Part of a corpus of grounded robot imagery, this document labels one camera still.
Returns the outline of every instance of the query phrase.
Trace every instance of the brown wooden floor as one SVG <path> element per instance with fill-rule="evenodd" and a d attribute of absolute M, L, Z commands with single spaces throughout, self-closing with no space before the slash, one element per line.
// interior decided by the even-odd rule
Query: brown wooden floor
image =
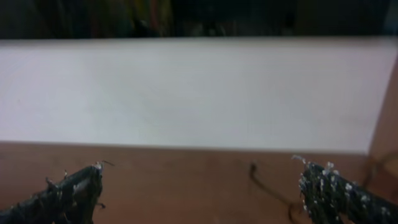
<path fill-rule="evenodd" d="M 330 161 L 340 174 L 361 183 L 370 161 L 359 155 L 301 154 L 308 161 Z M 0 208 L 25 200 L 54 181 L 96 161 L 110 161 L 94 223 L 289 223 L 287 207 L 249 181 L 251 161 L 274 190 L 299 202 L 303 171 L 291 153 L 0 143 Z M 390 197 L 398 184 L 377 176 L 373 191 Z"/>

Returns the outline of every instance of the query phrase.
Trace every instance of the brown surface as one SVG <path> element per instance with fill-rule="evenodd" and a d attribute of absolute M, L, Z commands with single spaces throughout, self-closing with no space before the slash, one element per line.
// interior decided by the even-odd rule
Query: brown surface
<path fill-rule="evenodd" d="M 376 160 L 391 153 L 398 154 L 398 59 L 391 73 L 370 150 L 370 155 Z M 388 162 L 385 167 L 398 177 L 398 160 Z"/>
<path fill-rule="evenodd" d="M 104 171 L 101 223 L 289 223 L 287 207 L 248 178 L 249 163 L 261 179 L 291 201 L 300 201 L 301 161 L 290 153 L 171 150 L 98 146 L 0 144 L 0 208 L 45 188 L 45 177 L 63 178 L 96 161 L 116 167 Z M 368 160 L 354 155 L 302 155 L 320 164 L 335 163 L 341 175 L 361 182 Z"/>

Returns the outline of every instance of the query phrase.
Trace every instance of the white panel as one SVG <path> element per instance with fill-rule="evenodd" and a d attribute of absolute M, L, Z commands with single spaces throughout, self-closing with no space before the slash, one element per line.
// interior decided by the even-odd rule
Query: white panel
<path fill-rule="evenodd" d="M 0 45 L 0 140 L 367 152 L 380 40 Z"/>

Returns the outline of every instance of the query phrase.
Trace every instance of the white surface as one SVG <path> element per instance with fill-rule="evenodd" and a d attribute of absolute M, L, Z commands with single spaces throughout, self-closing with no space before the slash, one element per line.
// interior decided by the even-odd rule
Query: white surface
<path fill-rule="evenodd" d="M 0 140 L 368 150 L 392 42 L 0 45 Z"/>

